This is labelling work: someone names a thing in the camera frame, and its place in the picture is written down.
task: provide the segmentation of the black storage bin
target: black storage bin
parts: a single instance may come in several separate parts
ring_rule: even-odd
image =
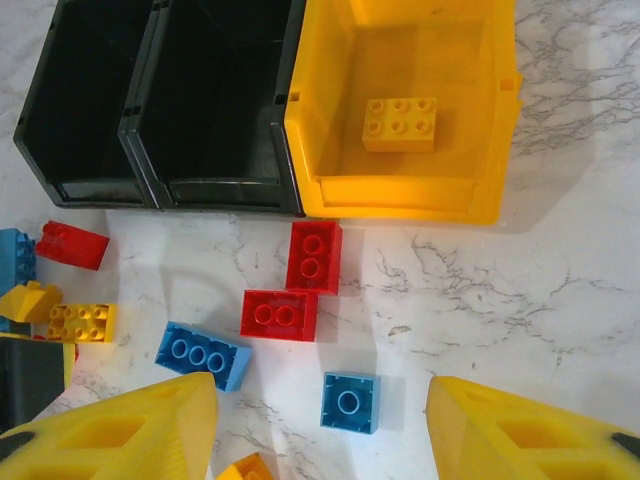
[[[153,206],[118,138],[134,65],[153,38],[152,3],[58,3],[14,136],[57,205]]]
[[[304,0],[172,0],[120,124],[160,208],[302,214],[284,111]]]

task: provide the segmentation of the blue duplo brick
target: blue duplo brick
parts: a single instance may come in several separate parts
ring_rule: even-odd
[[[0,296],[16,285],[26,285],[36,279],[35,242],[17,228],[0,230]],[[0,317],[0,332],[10,332],[15,326]]]
[[[372,434],[378,428],[380,377],[327,372],[322,399],[323,427]]]
[[[219,390],[234,392],[242,385],[251,351],[251,347],[169,322],[156,364],[181,374],[211,372]]]

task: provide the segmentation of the white marble countertop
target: white marble countertop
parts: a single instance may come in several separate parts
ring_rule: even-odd
[[[52,410],[172,377],[168,320],[235,336],[247,288],[284,285],[290,220],[54,208],[11,136],[54,0],[0,0],[0,227],[108,233],[103,268],[39,263],[68,301],[117,302],[117,341],[83,346]],[[220,395],[212,470],[253,451],[280,480],[435,479],[425,416],[456,375],[640,431],[640,3],[521,0],[526,106],[495,228],[344,221],[339,298],[314,344],[248,340]],[[373,436],[319,426],[323,372],[382,376]]]

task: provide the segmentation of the plastic bin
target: plastic bin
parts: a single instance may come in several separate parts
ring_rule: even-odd
[[[57,205],[152,205],[118,139],[134,65],[153,33],[151,7],[58,2],[14,136]]]
[[[120,124],[160,208],[302,212],[284,109],[305,2],[163,2]]]
[[[285,126],[304,211],[490,224],[520,110],[514,0],[308,0]],[[433,153],[370,152],[372,99],[435,98]]]

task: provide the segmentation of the red duplo brick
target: red duplo brick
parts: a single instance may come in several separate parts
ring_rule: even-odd
[[[247,290],[240,335],[313,342],[317,315],[314,293]]]
[[[42,239],[36,254],[74,267],[98,270],[109,238],[58,222],[42,227]]]
[[[342,228],[336,222],[295,222],[286,289],[337,295],[341,256]]]

